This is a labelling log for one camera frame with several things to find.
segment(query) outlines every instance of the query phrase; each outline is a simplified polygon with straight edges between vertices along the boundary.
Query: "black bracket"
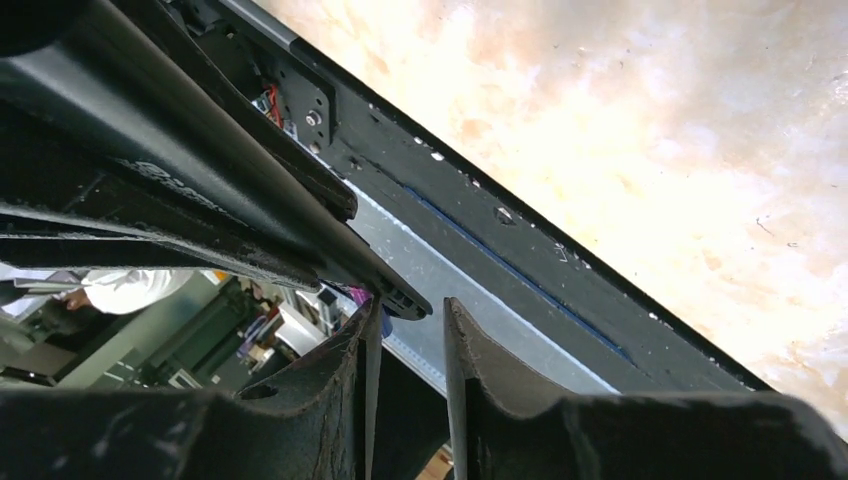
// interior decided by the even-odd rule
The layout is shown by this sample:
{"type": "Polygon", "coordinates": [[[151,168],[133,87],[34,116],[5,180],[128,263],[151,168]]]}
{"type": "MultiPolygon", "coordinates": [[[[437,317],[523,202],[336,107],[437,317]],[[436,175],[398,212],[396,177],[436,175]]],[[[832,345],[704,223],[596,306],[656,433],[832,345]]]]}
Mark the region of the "black bracket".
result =
{"type": "Polygon", "coordinates": [[[280,54],[277,61],[279,68],[271,75],[279,81],[285,116],[297,125],[298,141],[318,154],[333,143],[335,91],[288,53],[280,54]]]}

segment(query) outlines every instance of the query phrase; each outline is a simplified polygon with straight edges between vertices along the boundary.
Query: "screw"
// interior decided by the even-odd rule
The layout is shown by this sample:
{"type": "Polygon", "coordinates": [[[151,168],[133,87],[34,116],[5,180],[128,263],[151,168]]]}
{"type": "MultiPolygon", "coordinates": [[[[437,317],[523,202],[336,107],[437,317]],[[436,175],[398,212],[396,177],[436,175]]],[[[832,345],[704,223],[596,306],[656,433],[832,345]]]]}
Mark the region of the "screw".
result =
{"type": "Polygon", "coordinates": [[[315,125],[321,124],[321,115],[318,114],[315,110],[310,110],[308,114],[306,114],[306,124],[310,127],[314,127],[315,125]]]}

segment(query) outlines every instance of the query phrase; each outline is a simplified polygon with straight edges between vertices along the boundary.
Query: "gray metal surface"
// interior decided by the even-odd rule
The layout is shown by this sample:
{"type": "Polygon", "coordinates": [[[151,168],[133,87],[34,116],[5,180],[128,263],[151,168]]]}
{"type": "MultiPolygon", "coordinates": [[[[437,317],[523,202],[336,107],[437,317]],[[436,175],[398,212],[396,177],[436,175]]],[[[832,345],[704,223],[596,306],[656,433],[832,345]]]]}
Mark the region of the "gray metal surface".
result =
{"type": "Polygon", "coordinates": [[[443,395],[447,391],[442,299],[457,297],[489,336],[542,375],[576,393],[618,393],[355,185],[348,186],[359,197],[359,212],[350,222],[351,227],[436,308],[434,315],[418,322],[395,320],[394,332],[383,341],[387,349],[436,390],[443,395]]]}
{"type": "Polygon", "coordinates": [[[271,2],[264,0],[220,0],[221,5],[230,9],[242,20],[250,24],[256,30],[268,36],[277,46],[289,51],[291,42],[298,39],[298,35],[288,27],[280,23],[266,11],[271,2]]]}

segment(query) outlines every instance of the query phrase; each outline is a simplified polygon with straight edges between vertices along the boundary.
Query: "person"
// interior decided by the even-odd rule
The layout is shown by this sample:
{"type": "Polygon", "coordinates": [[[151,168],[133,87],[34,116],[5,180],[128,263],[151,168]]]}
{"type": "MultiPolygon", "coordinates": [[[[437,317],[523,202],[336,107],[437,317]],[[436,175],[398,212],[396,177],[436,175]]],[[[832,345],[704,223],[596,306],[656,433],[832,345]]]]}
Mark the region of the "person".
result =
{"type": "Polygon", "coordinates": [[[102,313],[125,315],[173,294],[188,282],[192,270],[93,270],[83,287],[64,296],[68,310],[93,307],[102,313]]]}

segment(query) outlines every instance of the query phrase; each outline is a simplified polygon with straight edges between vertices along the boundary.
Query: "blue strip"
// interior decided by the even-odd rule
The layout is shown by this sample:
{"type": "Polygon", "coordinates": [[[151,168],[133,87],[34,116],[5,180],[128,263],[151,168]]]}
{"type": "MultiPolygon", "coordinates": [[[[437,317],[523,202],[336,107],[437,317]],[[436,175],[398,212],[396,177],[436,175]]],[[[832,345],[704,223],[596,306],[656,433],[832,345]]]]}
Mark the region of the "blue strip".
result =
{"type": "Polygon", "coordinates": [[[530,281],[530,279],[529,279],[529,278],[527,278],[527,276],[526,276],[526,275],[524,275],[523,273],[521,273],[521,272],[519,272],[518,270],[516,270],[516,269],[515,269],[512,265],[510,265],[509,263],[507,263],[506,261],[504,261],[504,259],[502,259],[500,256],[498,256],[495,252],[493,252],[493,251],[492,251],[489,247],[487,247],[486,245],[482,244],[482,243],[481,243],[480,241],[478,241],[476,238],[474,238],[473,236],[471,236],[471,234],[470,234],[470,233],[468,233],[467,231],[465,231],[465,229],[463,229],[462,227],[460,227],[459,225],[457,225],[457,224],[456,224],[456,222],[454,222],[454,221],[453,221],[453,220],[451,220],[451,219],[450,219],[447,215],[445,215],[444,213],[442,213],[442,211],[441,211],[441,210],[439,210],[439,209],[438,209],[438,208],[436,208],[433,204],[431,204],[430,202],[428,202],[425,198],[423,198],[421,195],[419,195],[419,194],[418,194],[415,190],[412,190],[412,189],[411,189],[411,188],[409,188],[409,187],[404,187],[404,190],[406,190],[406,191],[407,191],[407,192],[409,192],[412,196],[414,196],[414,197],[415,197],[415,199],[416,199],[416,200],[418,200],[418,202],[419,202],[419,203],[421,203],[422,205],[424,205],[427,209],[429,209],[430,211],[432,211],[433,213],[435,213],[435,214],[436,214],[436,216],[438,216],[441,220],[443,220],[445,223],[447,223],[448,225],[450,225],[450,226],[451,226],[451,227],[452,227],[452,228],[453,228],[453,229],[454,229],[457,233],[459,233],[460,235],[462,235],[462,236],[463,236],[463,238],[465,238],[465,239],[466,239],[466,240],[468,240],[469,242],[473,243],[473,244],[474,244],[477,248],[479,248],[479,249],[480,249],[480,250],[482,250],[484,253],[486,253],[486,255],[487,255],[489,258],[491,258],[492,260],[494,260],[495,262],[497,262],[497,264],[498,264],[498,265],[500,265],[501,267],[505,268],[507,271],[509,271],[511,274],[513,274],[516,278],[518,278],[519,280],[521,280],[521,282],[522,282],[522,283],[524,283],[525,285],[527,285],[528,287],[530,287],[530,289],[531,289],[531,290],[533,290],[534,292],[536,292],[536,294],[537,294],[537,295],[539,295],[539,296],[541,296],[542,298],[544,298],[545,300],[547,300],[547,301],[548,301],[551,305],[553,305],[554,307],[556,307],[556,309],[557,309],[557,310],[559,310],[560,312],[562,312],[563,314],[565,314],[565,316],[567,316],[568,318],[570,318],[571,320],[573,320],[575,323],[577,323],[578,325],[580,325],[580,326],[581,326],[584,330],[586,330],[587,332],[589,332],[590,334],[592,334],[592,336],[593,336],[593,337],[595,337],[595,338],[597,338],[598,340],[600,340],[600,341],[601,341],[601,343],[603,343],[604,345],[606,345],[607,347],[609,347],[609,348],[610,348],[613,352],[615,352],[618,356],[620,356],[621,358],[623,358],[623,359],[627,360],[627,362],[628,362],[628,363],[630,363],[631,365],[634,365],[634,366],[636,365],[635,363],[633,363],[633,360],[630,358],[630,356],[629,356],[629,355],[627,355],[627,353],[624,351],[624,349],[622,349],[620,346],[616,345],[616,344],[615,344],[612,340],[610,340],[609,338],[607,338],[607,337],[606,337],[603,333],[599,332],[599,331],[598,331],[595,327],[593,327],[592,325],[590,325],[589,323],[587,323],[585,320],[583,320],[582,318],[580,318],[579,316],[577,316],[577,314],[576,314],[576,313],[574,313],[574,312],[572,312],[571,310],[569,310],[569,308],[568,308],[568,307],[566,307],[565,305],[563,305],[561,302],[557,301],[557,299],[555,299],[554,297],[552,297],[549,293],[547,293],[546,291],[542,290],[542,289],[541,289],[541,288],[539,288],[537,285],[535,285],[533,282],[531,282],[531,281],[530,281]]]}

